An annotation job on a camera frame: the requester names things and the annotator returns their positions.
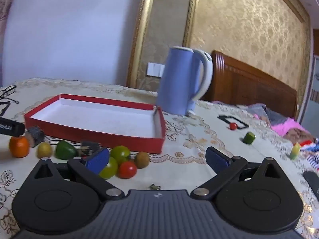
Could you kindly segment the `black rectangular frame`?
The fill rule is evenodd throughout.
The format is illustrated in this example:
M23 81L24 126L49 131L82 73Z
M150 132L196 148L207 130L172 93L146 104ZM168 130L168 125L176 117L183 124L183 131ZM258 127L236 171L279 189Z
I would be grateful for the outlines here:
M217 118L220 119L220 120L222 120L222 121L225 122L226 124L228 124L228 126L229 126L229 124L230 124L231 122L237 123L237 125L238 125L238 128L237 128L237 129L246 129L246 128L249 127L248 124L246 124L245 122L243 122L243 121L241 121L241 120L239 120L238 118L235 118L235 117L233 117L233 116L219 115Z
M1 101L0 102L0 117L2 117L5 114L5 112L10 107L10 105L11 105L11 102L9 102L9 101Z

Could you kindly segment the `white wall switch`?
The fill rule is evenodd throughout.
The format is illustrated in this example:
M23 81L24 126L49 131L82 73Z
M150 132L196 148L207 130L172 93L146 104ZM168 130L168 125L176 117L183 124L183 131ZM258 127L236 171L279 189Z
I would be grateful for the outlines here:
M165 65L159 63L148 62L147 73L149 77L161 78L165 69Z

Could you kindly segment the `yellow green toy piece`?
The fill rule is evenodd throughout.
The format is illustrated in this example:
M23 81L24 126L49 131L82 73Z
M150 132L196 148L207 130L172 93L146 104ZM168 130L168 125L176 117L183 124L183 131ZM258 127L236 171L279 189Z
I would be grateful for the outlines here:
M289 158L292 159L292 160L295 160L298 157L298 155L299 155L300 149L301 149L301 145L298 142L295 143L294 146L291 149Z

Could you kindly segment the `tan longan fruit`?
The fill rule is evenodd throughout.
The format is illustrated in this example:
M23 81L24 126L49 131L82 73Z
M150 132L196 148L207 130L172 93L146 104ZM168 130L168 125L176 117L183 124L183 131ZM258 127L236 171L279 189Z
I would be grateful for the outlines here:
M50 158L53 154L52 146L47 142L41 142L37 147L37 157L41 158Z

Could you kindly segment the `red shallow box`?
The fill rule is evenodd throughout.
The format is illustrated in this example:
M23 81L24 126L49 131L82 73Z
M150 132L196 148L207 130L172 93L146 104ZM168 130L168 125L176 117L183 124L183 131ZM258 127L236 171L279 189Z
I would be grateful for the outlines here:
M59 94L24 115L27 128L70 141L104 147L126 146L133 152L159 154L165 140L160 107L132 101Z

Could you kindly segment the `green cucumber piece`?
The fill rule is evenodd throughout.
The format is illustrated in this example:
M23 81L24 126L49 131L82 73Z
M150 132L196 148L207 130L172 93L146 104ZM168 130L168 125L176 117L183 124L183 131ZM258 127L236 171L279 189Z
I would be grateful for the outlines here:
M247 145L251 145L254 142L255 138L256 136L254 135L253 132L247 132L247 134L242 139L242 142Z

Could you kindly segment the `green tomato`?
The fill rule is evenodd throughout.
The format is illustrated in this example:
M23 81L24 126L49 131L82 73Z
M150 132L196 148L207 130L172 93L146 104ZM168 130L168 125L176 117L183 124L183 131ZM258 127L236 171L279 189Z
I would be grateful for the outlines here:
M120 166L123 162L130 159L130 150L125 146L116 146L111 150L110 156L113 157Z
M99 176L105 180L117 174L118 163L115 158L110 157L108 164L100 171Z

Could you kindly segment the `green lime wedge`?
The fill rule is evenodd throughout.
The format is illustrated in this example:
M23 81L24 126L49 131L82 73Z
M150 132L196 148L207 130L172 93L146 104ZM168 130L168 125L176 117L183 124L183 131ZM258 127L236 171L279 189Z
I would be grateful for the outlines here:
M55 157L61 160L69 160L77 156L76 148L70 143L61 140L55 149Z

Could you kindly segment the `wooden headboard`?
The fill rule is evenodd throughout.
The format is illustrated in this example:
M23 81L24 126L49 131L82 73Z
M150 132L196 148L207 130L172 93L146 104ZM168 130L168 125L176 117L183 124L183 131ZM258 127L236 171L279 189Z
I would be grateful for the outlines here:
M230 105L262 103L295 118L297 92L273 76L219 51L212 51L213 78L202 100Z

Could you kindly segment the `black eyeglasses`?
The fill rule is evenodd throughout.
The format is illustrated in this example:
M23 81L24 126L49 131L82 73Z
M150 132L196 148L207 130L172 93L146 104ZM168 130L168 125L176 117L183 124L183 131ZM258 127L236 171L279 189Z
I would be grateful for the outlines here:
M5 89L1 90L0 100L9 101L11 103L19 104L20 102L12 99L10 96L15 93L17 86L10 85Z

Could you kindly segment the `orange tangerine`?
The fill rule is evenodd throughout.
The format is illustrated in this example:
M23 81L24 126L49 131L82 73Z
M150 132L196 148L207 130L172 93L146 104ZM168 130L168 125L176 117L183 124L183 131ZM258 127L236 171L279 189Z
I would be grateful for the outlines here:
M9 151L15 158L23 158L29 154L29 142L25 136L14 137L9 140Z

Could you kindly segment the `black rectangular frame right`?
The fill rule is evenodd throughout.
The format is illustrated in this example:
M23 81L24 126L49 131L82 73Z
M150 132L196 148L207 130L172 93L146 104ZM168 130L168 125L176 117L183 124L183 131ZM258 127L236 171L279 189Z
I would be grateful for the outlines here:
M243 122L243 121L241 121L241 120L239 120L238 118L235 118L235 117L233 117L233 116L219 115L217 118L220 119L220 120L222 120L222 121L225 122L226 124L228 124L228 126L229 126L229 124L230 124L231 122L237 123L237 125L238 125L238 128L237 128L237 129L246 129L246 128L249 127L248 124L246 124L245 122Z

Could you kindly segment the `dark sugarcane piece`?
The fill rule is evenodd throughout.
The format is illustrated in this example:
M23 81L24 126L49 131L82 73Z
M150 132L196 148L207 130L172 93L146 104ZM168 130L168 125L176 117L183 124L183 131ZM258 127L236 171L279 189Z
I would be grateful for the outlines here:
M45 134L38 126L33 126L25 131L25 137L30 147L34 148L44 141Z
M78 149L78 155L80 157L88 157L100 149L98 142L82 141L80 148Z

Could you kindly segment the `black remote control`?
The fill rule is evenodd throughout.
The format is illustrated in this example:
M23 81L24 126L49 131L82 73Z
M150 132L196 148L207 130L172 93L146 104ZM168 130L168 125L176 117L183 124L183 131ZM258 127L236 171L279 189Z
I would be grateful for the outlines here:
M305 171L303 174L304 179L307 181L311 190L316 196L316 199L319 201L319 177L313 171Z

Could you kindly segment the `brown longan fruit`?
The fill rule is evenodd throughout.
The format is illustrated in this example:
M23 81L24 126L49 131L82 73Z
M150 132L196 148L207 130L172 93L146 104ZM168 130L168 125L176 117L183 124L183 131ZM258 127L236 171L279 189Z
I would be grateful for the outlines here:
M135 165L137 168L146 168L150 163L149 154L146 152L139 152L135 157Z

